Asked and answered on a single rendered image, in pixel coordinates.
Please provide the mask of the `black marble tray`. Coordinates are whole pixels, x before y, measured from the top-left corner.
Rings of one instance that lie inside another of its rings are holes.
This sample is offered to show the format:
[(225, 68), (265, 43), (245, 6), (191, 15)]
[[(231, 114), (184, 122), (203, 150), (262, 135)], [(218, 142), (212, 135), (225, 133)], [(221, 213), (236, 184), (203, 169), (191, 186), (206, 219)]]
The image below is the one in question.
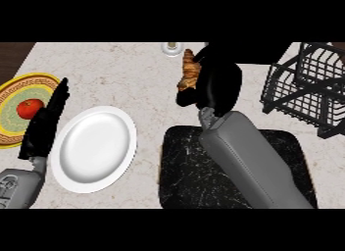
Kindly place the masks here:
[[(175, 125), (165, 134), (160, 165), (160, 204), (165, 209), (250, 209), (224, 170), (199, 142), (202, 127)], [(286, 161), (293, 180), (311, 205), (318, 208), (305, 153), (298, 137), (284, 130), (264, 129), (265, 139)]]

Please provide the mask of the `black appliance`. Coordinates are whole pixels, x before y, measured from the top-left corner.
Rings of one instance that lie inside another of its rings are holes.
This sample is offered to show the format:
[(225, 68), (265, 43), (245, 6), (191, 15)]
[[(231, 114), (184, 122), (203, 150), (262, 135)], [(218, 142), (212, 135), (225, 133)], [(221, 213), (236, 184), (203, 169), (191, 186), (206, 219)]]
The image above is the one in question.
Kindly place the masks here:
[(216, 59), (237, 64), (271, 65), (277, 63), (290, 47), (289, 41), (211, 42), (209, 53)]

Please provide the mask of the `yellow patterned round plate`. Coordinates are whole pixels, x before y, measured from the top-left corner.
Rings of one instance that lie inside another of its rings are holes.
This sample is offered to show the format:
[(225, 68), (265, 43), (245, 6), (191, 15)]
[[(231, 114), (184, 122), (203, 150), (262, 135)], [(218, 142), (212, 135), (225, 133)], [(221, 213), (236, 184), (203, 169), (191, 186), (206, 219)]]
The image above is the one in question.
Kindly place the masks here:
[(60, 83), (57, 76), (32, 73), (14, 77), (0, 85), (0, 149), (21, 145), (30, 121), (18, 115), (17, 108), (29, 99), (48, 104)]

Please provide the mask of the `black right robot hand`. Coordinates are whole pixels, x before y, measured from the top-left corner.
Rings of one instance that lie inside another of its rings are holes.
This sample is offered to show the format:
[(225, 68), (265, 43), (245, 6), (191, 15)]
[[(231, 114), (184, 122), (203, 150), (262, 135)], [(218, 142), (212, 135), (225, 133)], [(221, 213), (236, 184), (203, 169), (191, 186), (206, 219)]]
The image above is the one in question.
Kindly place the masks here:
[(212, 108), (215, 116), (224, 117), (234, 109), (242, 92), (242, 68), (219, 44), (211, 42), (193, 57), (200, 65), (196, 86), (187, 87), (175, 98), (177, 105)]

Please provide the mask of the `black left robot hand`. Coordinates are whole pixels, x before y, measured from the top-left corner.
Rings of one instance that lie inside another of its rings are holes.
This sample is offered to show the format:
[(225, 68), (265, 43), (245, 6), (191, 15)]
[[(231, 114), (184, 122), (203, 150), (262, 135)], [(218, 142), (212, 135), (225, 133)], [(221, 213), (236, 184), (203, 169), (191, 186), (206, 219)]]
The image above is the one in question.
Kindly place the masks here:
[(18, 155), (20, 159), (27, 160), (30, 157), (48, 156), (69, 97), (69, 78), (64, 77), (57, 85), (46, 106), (38, 110), (30, 121)]

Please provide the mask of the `white oval plate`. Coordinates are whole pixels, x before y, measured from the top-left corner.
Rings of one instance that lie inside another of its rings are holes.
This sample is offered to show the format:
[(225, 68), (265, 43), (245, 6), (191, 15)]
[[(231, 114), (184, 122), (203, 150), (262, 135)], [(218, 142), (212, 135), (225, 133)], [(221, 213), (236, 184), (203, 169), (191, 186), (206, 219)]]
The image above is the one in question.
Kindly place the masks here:
[(51, 150), (51, 169), (72, 192), (106, 189), (125, 174), (137, 153), (137, 126), (113, 106), (83, 111), (61, 129)]

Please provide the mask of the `red tomato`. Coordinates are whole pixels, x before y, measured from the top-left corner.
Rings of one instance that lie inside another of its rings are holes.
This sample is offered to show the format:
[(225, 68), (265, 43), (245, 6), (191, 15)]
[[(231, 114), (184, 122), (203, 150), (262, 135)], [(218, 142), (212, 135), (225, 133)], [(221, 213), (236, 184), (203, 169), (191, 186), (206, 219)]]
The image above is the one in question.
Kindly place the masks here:
[(35, 117), (35, 114), (42, 107), (44, 107), (44, 102), (39, 99), (27, 99), (17, 106), (18, 116), (24, 120), (30, 120)]

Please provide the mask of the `brown croissant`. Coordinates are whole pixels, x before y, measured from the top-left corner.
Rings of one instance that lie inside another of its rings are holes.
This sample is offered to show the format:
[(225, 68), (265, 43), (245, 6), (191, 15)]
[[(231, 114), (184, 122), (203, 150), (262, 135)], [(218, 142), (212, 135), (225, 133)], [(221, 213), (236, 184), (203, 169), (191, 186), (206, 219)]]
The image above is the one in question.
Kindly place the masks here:
[(177, 85), (180, 91), (196, 87), (202, 67), (193, 59), (194, 53), (190, 49), (185, 49), (182, 55), (182, 78)]

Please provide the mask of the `small white round object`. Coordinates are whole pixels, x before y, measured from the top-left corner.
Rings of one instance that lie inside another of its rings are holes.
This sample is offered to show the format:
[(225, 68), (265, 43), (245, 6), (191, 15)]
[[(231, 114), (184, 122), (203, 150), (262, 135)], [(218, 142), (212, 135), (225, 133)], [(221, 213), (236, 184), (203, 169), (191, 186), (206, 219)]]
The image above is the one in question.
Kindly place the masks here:
[(169, 57), (175, 57), (184, 49), (184, 44), (181, 42), (163, 42), (162, 50)]

